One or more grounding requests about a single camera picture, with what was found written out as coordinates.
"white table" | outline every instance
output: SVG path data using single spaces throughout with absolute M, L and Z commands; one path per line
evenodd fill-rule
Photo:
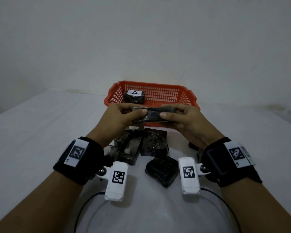
M 104 96 L 47 91 L 0 115 L 0 219 L 51 172 L 66 146 L 86 135 L 106 109 Z M 253 108 L 200 105 L 202 113 L 231 139 L 240 141 L 256 161 L 265 186 L 291 214 L 291 125 Z M 171 157 L 195 157 L 176 131 L 168 130 Z M 129 166 L 124 200 L 97 196 L 85 207 L 77 232 L 232 232 L 227 208 L 210 193 L 182 196 L 178 176 L 168 188 L 144 172 L 151 157 Z M 220 193 L 201 178 L 201 185 Z M 67 226 L 86 199 L 104 191 L 106 181 L 89 181 Z

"white mounting bracket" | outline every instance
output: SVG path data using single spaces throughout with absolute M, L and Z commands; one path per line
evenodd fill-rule
M 108 185 L 105 193 L 105 200 L 122 201 L 125 192 L 127 180 L 128 164 L 115 161 L 112 167 L 100 169 L 99 178 L 108 180 Z
M 199 194 L 200 185 L 198 176 L 207 175 L 202 163 L 196 164 L 192 157 L 178 159 L 183 194 Z

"black wristband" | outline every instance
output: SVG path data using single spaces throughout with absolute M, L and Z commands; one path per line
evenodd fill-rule
M 85 185 L 89 179 L 92 179 L 95 174 L 104 165 L 104 150 L 97 142 L 87 138 L 80 137 L 80 140 L 89 142 L 85 153 L 78 162 L 76 167 L 72 167 L 64 164 L 71 149 L 74 146 L 75 141 L 71 142 L 58 162 L 54 165 L 53 169 L 70 180 L 73 180 L 79 185 Z
M 231 140 L 228 137 L 224 137 L 212 143 L 204 150 L 201 163 L 211 172 L 206 175 L 206 178 L 212 182 L 217 182 L 220 187 L 228 186 L 245 177 L 257 183 L 262 183 L 253 166 L 236 167 L 229 151 L 224 145 L 225 142 L 229 141 Z

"black cable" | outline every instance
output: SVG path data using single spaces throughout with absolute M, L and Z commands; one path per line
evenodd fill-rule
M 205 190 L 205 191 L 208 191 L 208 192 L 210 192 L 211 194 L 214 194 L 215 196 L 217 196 L 225 205 L 226 205 L 226 207 L 231 211 L 231 213 L 233 214 L 233 216 L 234 216 L 234 218 L 235 218 L 235 221 L 236 221 L 236 224 L 237 224 L 237 227 L 238 227 L 238 231 L 239 231 L 239 233 L 241 233 L 242 231 L 241 231 L 241 225 L 239 224 L 239 222 L 238 222 L 238 219 L 237 219 L 237 217 L 236 217 L 236 215 L 235 215 L 235 213 L 233 212 L 233 210 L 231 209 L 231 207 L 229 206 L 229 204 L 227 203 L 227 202 L 225 202 L 225 200 L 224 199 L 222 199 L 222 197 L 221 196 L 219 196 L 218 194 L 216 194 L 216 193 L 214 193 L 212 190 L 209 190 L 209 189 L 206 189 L 206 188 L 203 188 L 203 187 L 201 187 L 200 188 L 201 190 Z
M 86 202 L 83 204 L 81 210 L 79 211 L 79 214 L 78 214 L 78 216 L 77 216 L 77 219 L 75 220 L 73 233 L 75 233 L 75 232 L 77 231 L 78 221 L 79 221 L 79 218 L 80 218 L 80 216 L 81 216 L 81 212 L 82 212 L 83 208 L 85 207 L 85 205 L 86 205 L 86 204 L 87 204 L 87 203 L 88 203 L 92 198 L 94 198 L 95 196 L 97 196 L 97 195 L 99 195 L 99 194 L 105 194 L 105 192 L 98 192 L 98 193 L 92 195 L 92 196 L 89 197 L 89 199 L 86 200 Z

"red plastic basket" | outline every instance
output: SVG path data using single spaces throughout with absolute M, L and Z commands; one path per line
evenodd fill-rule
M 180 103 L 193 105 L 200 109 L 196 103 L 196 96 L 184 86 L 132 81 L 119 81 L 114 83 L 104 100 L 105 105 L 108 106 L 109 104 L 123 102 L 123 94 L 126 90 L 144 91 L 144 105 L 147 107 L 160 107 L 162 104 Z M 144 125 L 161 127 L 158 123 L 145 123 Z

